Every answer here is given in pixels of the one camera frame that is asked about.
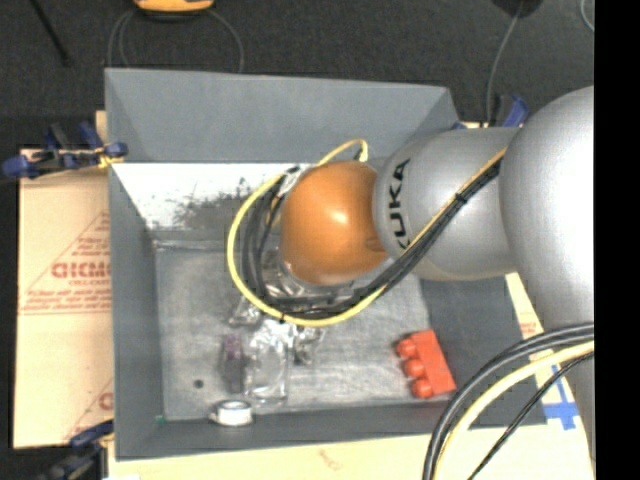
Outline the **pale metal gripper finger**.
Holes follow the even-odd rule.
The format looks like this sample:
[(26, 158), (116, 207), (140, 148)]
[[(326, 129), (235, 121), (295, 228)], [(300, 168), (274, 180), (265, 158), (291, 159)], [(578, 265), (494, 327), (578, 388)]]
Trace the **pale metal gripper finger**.
[(244, 297), (240, 298), (228, 317), (231, 327), (256, 327), (260, 323), (261, 311)]
[(298, 326), (293, 340), (294, 363), (302, 366), (312, 365), (323, 338), (322, 328)]

